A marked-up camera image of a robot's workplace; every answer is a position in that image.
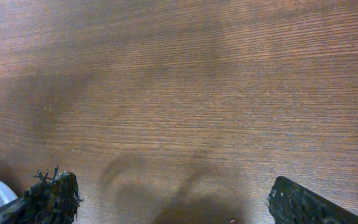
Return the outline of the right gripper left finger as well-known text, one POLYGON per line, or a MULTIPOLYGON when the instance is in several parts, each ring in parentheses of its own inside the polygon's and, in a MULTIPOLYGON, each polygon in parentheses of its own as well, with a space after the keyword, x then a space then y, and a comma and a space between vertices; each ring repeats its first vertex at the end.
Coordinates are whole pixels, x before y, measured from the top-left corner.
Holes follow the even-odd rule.
POLYGON ((53 177, 39 170, 34 177, 39 181, 21 198, 0 207, 0 224, 72 224, 84 201, 76 175, 55 167, 53 177))

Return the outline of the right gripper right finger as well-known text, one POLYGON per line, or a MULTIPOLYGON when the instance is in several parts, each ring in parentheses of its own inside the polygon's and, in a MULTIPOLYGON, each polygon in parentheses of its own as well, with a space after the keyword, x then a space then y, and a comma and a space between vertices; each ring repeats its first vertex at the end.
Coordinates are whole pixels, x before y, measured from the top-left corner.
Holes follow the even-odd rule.
POLYGON ((358 224, 358 216, 279 176, 267 197, 269 213, 275 224, 358 224))

